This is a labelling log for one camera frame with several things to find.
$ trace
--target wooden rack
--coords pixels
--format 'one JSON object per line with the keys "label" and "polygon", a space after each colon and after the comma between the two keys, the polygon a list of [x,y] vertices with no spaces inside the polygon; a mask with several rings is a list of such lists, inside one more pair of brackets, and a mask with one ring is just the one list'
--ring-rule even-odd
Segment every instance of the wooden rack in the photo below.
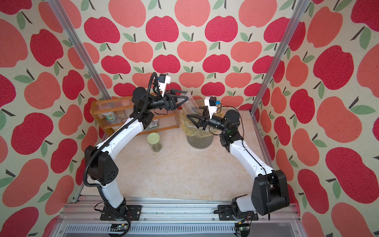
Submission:
{"label": "wooden rack", "polygon": [[[128,115],[126,115],[125,118],[120,118],[117,111],[122,111],[122,113],[124,113],[124,110],[133,109],[133,106],[134,104],[132,102],[131,96],[110,99],[110,100],[92,101],[90,113],[109,137],[114,133],[114,130],[112,129],[112,127],[119,127],[123,125],[128,119]],[[167,112],[165,109],[156,110],[156,111],[159,111],[158,113]],[[157,128],[143,130],[138,135],[179,128],[179,119],[178,119],[177,111],[178,110],[168,111],[166,115],[158,115],[153,110],[151,110],[151,112],[153,112],[154,114],[153,119],[164,119],[164,118],[169,118],[169,117],[175,117],[175,124],[172,123],[171,126],[166,126],[166,127],[159,126]],[[114,112],[116,115],[116,119],[113,120],[112,122],[108,122],[107,120],[105,120],[105,118],[102,115],[102,113],[109,113],[109,112]]]}

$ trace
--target marble-pattern surface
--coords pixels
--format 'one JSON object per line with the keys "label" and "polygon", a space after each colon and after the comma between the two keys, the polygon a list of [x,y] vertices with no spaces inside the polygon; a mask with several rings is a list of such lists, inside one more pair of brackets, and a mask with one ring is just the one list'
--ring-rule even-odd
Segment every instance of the marble-pattern surface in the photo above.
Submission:
{"label": "marble-pattern surface", "polygon": [[[241,111],[244,140],[262,158],[248,111]],[[134,137],[119,153],[117,183],[124,196],[230,201],[250,194],[253,180],[242,164],[221,146],[219,137],[206,149],[192,148],[181,128],[159,132],[162,150],[153,152],[147,135]],[[84,187],[82,195],[98,195]]]}

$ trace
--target red apple print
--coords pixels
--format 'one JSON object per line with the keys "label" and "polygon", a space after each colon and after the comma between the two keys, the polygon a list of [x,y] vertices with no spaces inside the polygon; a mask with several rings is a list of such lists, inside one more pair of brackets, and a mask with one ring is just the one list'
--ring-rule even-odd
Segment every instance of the red apple print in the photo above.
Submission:
{"label": "red apple print", "polygon": [[54,192],[51,194],[45,205],[45,213],[54,215],[67,203],[74,190],[74,180],[70,175],[63,176],[56,184]]}
{"label": "red apple print", "polygon": [[41,185],[47,180],[49,167],[42,159],[26,162],[20,173],[3,193],[3,203],[7,207],[19,207],[37,195]]}
{"label": "red apple print", "polygon": [[[268,43],[280,42],[283,38],[284,32],[287,29],[287,25],[289,22],[290,22],[290,19],[285,18],[285,17],[281,17],[271,22],[267,26],[265,33],[263,35],[263,38],[265,39],[265,41]],[[290,47],[292,51],[296,51],[303,43],[304,38],[305,38],[305,23],[299,22],[288,46]]]}
{"label": "red apple print", "polygon": [[351,20],[354,23],[364,23],[379,32],[379,23],[376,20],[378,8],[379,2],[376,0],[357,0],[351,11]]}
{"label": "red apple print", "polygon": [[70,100],[75,100],[83,89],[83,77],[79,74],[79,72],[70,70],[62,81],[62,90],[64,95]]}
{"label": "red apple print", "polygon": [[266,147],[267,147],[267,151],[268,151],[268,154],[270,155],[271,157],[271,160],[274,160],[275,159],[275,146],[271,140],[271,137],[269,135],[266,135],[264,138],[263,138],[263,141],[265,142],[266,144]]}
{"label": "red apple print", "polygon": [[267,106],[268,102],[270,102],[270,89],[266,88],[265,93],[262,96],[262,104]]}
{"label": "red apple print", "polygon": [[322,52],[313,67],[313,74],[330,90],[337,90],[346,85],[353,71],[353,57],[350,53],[344,53],[338,45]]}
{"label": "red apple print", "polygon": [[70,0],[60,0],[64,11],[68,15],[73,27],[79,29],[81,26],[81,15],[79,9]]}
{"label": "red apple print", "polygon": [[176,50],[179,58],[186,62],[200,62],[207,54],[207,46],[203,41],[183,41]]}
{"label": "red apple print", "polygon": [[99,137],[100,137],[100,139],[103,139],[104,134],[105,134],[104,130],[99,126]]}
{"label": "red apple print", "polygon": [[8,155],[8,146],[6,141],[0,136],[0,164],[5,160]]}
{"label": "red apple print", "polygon": [[180,70],[180,62],[172,54],[159,55],[153,60],[153,68],[158,73],[177,73]]}
{"label": "red apple print", "polygon": [[216,16],[210,20],[205,27],[205,37],[212,42],[230,42],[236,38],[237,33],[238,24],[236,19],[232,16]]}
{"label": "red apple print", "polygon": [[326,154],[326,165],[336,176],[343,191],[359,203],[372,203],[379,197],[375,173],[350,148],[333,148]]}
{"label": "red apple print", "polygon": [[245,0],[238,11],[240,22],[246,27],[265,26],[275,15],[276,0]]}
{"label": "red apple print", "polygon": [[341,143],[356,140],[362,132],[359,118],[335,96],[326,98],[318,107],[317,123],[329,138]]}
{"label": "red apple print", "polygon": [[236,62],[253,62],[262,52],[262,45],[258,41],[244,42],[240,41],[233,45],[230,50],[232,59]]}
{"label": "red apple print", "polygon": [[73,139],[63,139],[51,156],[51,169],[57,174],[64,172],[77,151],[78,144]]}
{"label": "red apple print", "polygon": [[42,113],[28,114],[22,124],[13,129],[12,147],[21,155],[30,155],[39,149],[53,128],[53,121],[48,116]]}
{"label": "red apple print", "polygon": [[243,93],[246,96],[256,96],[258,91],[259,91],[260,86],[261,86],[261,84],[259,84],[259,83],[254,83],[254,84],[248,85],[245,88]]}
{"label": "red apple print", "polygon": [[212,54],[208,58],[204,59],[203,69],[204,71],[224,73],[230,68],[230,59],[225,54],[215,55]]}
{"label": "red apple print", "polygon": [[208,0],[178,0],[175,3],[176,19],[186,27],[200,27],[208,20],[211,5]]}
{"label": "red apple print", "polygon": [[291,129],[287,124],[285,117],[280,116],[275,119],[274,130],[278,135],[278,139],[283,146],[288,145],[291,140]]}
{"label": "red apple print", "polygon": [[305,89],[300,89],[293,93],[290,107],[302,124],[309,123],[315,115],[315,102],[312,97],[308,96],[308,92]]}
{"label": "red apple print", "polygon": [[221,82],[208,82],[201,87],[201,94],[205,96],[221,96],[225,92],[225,86]]}
{"label": "red apple print", "polygon": [[25,88],[24,97],[29,105],[43,110],[53,106],[61,97],[61,87],[52,74],[43,72]]}
{"label": "red apple print", "polygon": [[50,30],[58,33],[63,32],[63,28],[48,2],[40,2],[38,5],[38,11],[42,20],[50,28]]}
{"label": "red apple print", "polygon": [[122,46],[125,57],[135,63],[148,63],[153,58],[153,48],[148,42],[126,42]]}
{"label": "red apple print", "polygon": [[374,137],[379,141],[379,118],[377,118],[374,122],[373,134]]}
{"label": "red apple print", "polygon": [[[268,55],[259,58],[253,64],[253,72],[256,74],[267,73],[267,70],[270,67],[270,64],[273,58],[274,57],[271,57]],[[285,71],[284,62],[281,60],[273,75],[274,81],[276,83],[279,83],[282,81],[283,76],[284,76],[284,71]]]}
{"label": "red apple print", "polygon": [[342,237],[373,236],[362,214],[347,203],[335,204],[331,216],[335,228]]}
{"label": "red apple print", "polygon": [[31,0],[2,0],[0,1],[0,11],[7,15],[14,15],[21,9],[30,9]]}
{"label": "red apple print", "polygon": [[228,105],[233,106],[234,108],[237,108],[243,103],[244,99],[242,96],[224,96],[221,99],[222,105]]}
{"label": "red apple print", "polygon": [[113,90],[118,96],[132,96],[136,87],[130,83],[118,83],[114,85]]}
{"label": "red apple print", "polygon": [[51,219],[49,221],[49,223],[45,227],[45,231],[44,231],[44,234],[42,235],[42,237],[49,237],[50,232],[53,229],[56,220],[59,219],[60,217],[61,217],[60,215],[57,215],[57,216],[53,217],[53,219]]}
{"label": "red apple print", "polygon": [[307,40],[315,48],[327,46],[338,35],[342,27],[342,15],[331,12],[327,6],[321,8],[309,24]]}
{"label": "red apple print", "polygon": [[9,22],[0,19],[0,29],[0,67],[14,67],[27,58],[28,47],[18,29]]}
{"label": "red apple print", "polygon": [[204,83],[204,74],[201,72],[185,72],[179,76],[179,82],[182,86],[190,88],[199,88]]}
{"label": "red apple print", "polygon": [[86,162],[85,162],[85,159],[83,158],[80,162],[80,166],[76,170],[75,182],[77,185],[81,185],[81,183],[83,182],[83,174],[84,174],[85,169],[86,169]]}
{"label": "red apple print", "polygon": [[109,13],[118,24],[124,27],[141,27],[146,20],[145,5],[141,0],[117,1],[110,0]]}
{"label": "red apple print", "polygon": [[303,169],[298,173],[298,181],[313,210],[325,214],[329,210],[328,194],[321,186],[317,175],[311,170]]}
{"label": "red apple print", "polygon": [[357,72],[358,83],[369,88],[373,95],[379,98],[379,83],[377,83],[376,75],[379,75],[379,44],[366,53]]}
{"label": "red apple print", "polygon": [[304,230],[308,237],[325,236],[320,222],[312,213],[304,213],[301,218],[301,223],[303,223]]}
{"label": "red apple print", "polygon": [[259,122],[259,109],[257,108],[254,113],[255,119]]}
{"label": "red apple print", "polygon": [[126,59],[123,57],[116,55],[114,57],[112,56],[105,56],[101,60],[101,66],[103,69],[110,73],[110,74],[128,74],[130,73],[130,65]]}
{"label": "red apple print", "polygon": [[93,97],[88,98],[88,102],[84,105],[83,109],[84,119],[89,123],[92,123],[94,121],[94,117],[92,117],[90,113],[92,101],[97,101],[97,99]]}
{"label": "red apple print", "polygon": [[86,48],[89,56],[91,57],[92,62],[95,64],[98,63],[100,60],[100,55],[97,51],[97,48],[90,43],[83,43],[83,45]]}
{"label": "red apple print", "polygon": [[287,107],[287,100],[279,87],[273,90],[271,95],[271,106],[274,108],[275,113],[281,114]]}
{"label": "red apple print", "polygon": [[37,222],[38,216],[38,209],[35,207],[25,207],[16,211],[4,222],[0,237],[27,236]]}
{"label": "red apple print", "polygon": [[39,34],[31,36],[30,51],[34,58],[45,67],[52,66],[63,57],[61,42],[50,31],[41,29]]}
{"label": "red apple print", "polygon": [[239,110],[247,110],[247,111],[250,111],[251,107],[253,106],[253,104],[244,104],[244,105],[241,105],[238,109]]}
{"label": "red apple print", "polygon": [[173,18],[155,16],[146,23],[146,35],[154,42],[174,42],[179,36],[179,29]]}
{"label": "red apple print", "polygon": [[4,77],[0,74],[0,94],[3,95],[0,98],[0,108],[3,105],[6,105],[14,100],[16,98],[16,89],[14,88],[14,85],[11,81],[8,80],[8,78]]}
{"label": "red apple print", "polygon": [[84,31],[96,43],[117,43],[120,41],[120,32],[116,25],[106,17],[99,19],[90,17],[84,23]]}

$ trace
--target jar lid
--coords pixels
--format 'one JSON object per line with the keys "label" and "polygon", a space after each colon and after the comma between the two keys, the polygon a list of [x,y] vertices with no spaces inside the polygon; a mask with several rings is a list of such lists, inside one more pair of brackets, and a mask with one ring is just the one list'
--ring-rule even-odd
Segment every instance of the jar lid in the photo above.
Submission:
{"label": "jar lid", "polygon": [[152,132],[150,133],[148,136],[147,136],[147,142],[150,144],[150,145],[154,145],[154,144],[157,144],[159,142],[159,134],[156,133],[156,132]]}

